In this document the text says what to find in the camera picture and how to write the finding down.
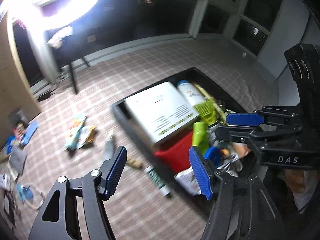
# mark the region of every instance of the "lime green object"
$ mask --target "lime green object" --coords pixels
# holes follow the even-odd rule
[[[211,125],[217,121],[216,110],[213,107],[212,101],[206,101],[193,106],[200,114],[200,117],[207,125]]]
[[[193,124],[192,146],[197,146],[202,155],[209,148],[206,122],[196,122]]]

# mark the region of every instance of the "green bottle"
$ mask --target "green bottle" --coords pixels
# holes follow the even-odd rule
[[[192,146],[197,146],[202,155],[209,148],[207,124],[205,122],[193,124]]]

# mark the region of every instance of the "bright light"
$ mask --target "bright light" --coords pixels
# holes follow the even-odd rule
[[[98,0],[72,0],[50,17],[43,17],[33,5],[27,5],[20,7],[17,17],[28,29],[40,27],[43,30],[52,30],[69,25],[89,11],[97,2]]]

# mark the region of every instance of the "red fabric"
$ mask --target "red fabric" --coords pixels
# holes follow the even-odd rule
[[[192,144],[193,132],[191,131],[185,136],[183,136],[183,133],[185,134],[186,132],[182,132],[182,138],[181,134],[175,137],[174,144],[154,153],[156,157],[160,158],[176,173],[190,168],[189,149]]]

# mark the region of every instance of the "blue object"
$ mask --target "blue object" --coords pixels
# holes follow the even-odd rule
[[[110,197],[116,192],[118,182],[120,180],[122,171],[127,162],[127,150],[124,148],[123,151],[118,155],[115,163],[113,164],[108,177],[106,178],[106,193],[105,195]]]
[[[29,126],[26,128],[26,133],[22,137],[21,144],[23,146],[27,145],[33,136],[33,134],[36,132],[38,129],[39,125],[37,121],[33,121],[29,124]]]
[[[214,166],[218,167],[220,166],[220,163],[221,163],[222,153],[219,147],[210,147],[209,149],[206,150],[203,157],[206,160],[211,160]]]
[[[32,201],[33,200],[33,192],[30,186],[23,186],[21,184],[17,184],[16,186],[17,192],[19,193],[20,199],[22,203],[25,200]]]
[[[189,149],[189,161],[201,189],[201,194],[205,195],[206,198],[210,200],[213,195],[210,175],[204,167],[206,160],[201,153],[197,152],[197,147],[191,147]]]
[[[254,113],[230,113],[226,117],[226,122],[229,125],[241,125],[241,126],[259,126],[264,123],[264,118]]]
[[[16,140],[16,137],[14,135],[10,136],[7,139],[7,154],[10,154],[12,152],[13,145],[11,145],[11,142],[14,140]]]
[[[190,83],[189,81],[187,80],[181,80],[177,83],[177,86],[180,85],[180,84],[183,84],[183,83]]]

